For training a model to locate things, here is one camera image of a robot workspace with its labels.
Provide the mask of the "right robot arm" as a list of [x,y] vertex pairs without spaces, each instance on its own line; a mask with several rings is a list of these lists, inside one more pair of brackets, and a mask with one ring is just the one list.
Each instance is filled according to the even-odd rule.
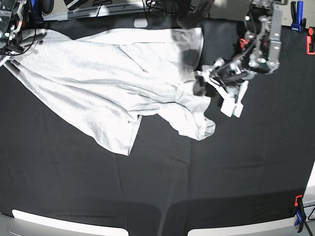
[[11,57],[25,54],[30,48],[22,45],[22,32],[36,28],[36,17],[30,0],[2,0],[0,2],[0,64]]

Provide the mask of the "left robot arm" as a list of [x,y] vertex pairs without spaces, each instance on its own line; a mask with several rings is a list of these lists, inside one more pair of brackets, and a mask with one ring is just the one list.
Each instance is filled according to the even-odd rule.
[[196,71],[194,95],[204,96],[214,88],[237,98],[257,74],[271,74],[279,68],[283,19],[279,6],[283,4],[287,1],[251,1],[244,19],[246,32],[239,39],[240,53],[227,61],[218,58]]

